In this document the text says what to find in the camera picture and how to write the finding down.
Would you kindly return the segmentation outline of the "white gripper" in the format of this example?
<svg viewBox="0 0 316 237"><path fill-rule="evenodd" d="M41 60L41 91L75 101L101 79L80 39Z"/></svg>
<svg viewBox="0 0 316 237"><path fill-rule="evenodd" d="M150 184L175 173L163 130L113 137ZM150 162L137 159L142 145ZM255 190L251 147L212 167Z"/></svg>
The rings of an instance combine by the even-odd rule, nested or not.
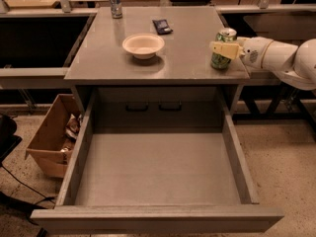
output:
<svg viewBox="0 0 316 237"><path fill-rule="evenodd" d="M229 59L240 57L244 65L261 69L265 53L273 41L262 37L239 37L237 41L212 41L209 47L213 53Z"/></svg>

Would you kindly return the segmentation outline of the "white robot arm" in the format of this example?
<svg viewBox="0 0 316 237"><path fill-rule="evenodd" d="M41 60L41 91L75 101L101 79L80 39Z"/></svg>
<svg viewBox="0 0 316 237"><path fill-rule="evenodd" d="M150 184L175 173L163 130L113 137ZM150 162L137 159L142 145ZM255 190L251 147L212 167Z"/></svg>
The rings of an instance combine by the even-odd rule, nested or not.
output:
<svg viewBox="0 0 316 237"><path fill-rule="evenodd" d="M225 58L240 58L245 66L270 71L299 90L316 89L316 39L295 45L262 37L238 38L214 40L209 47Z"/></svg>

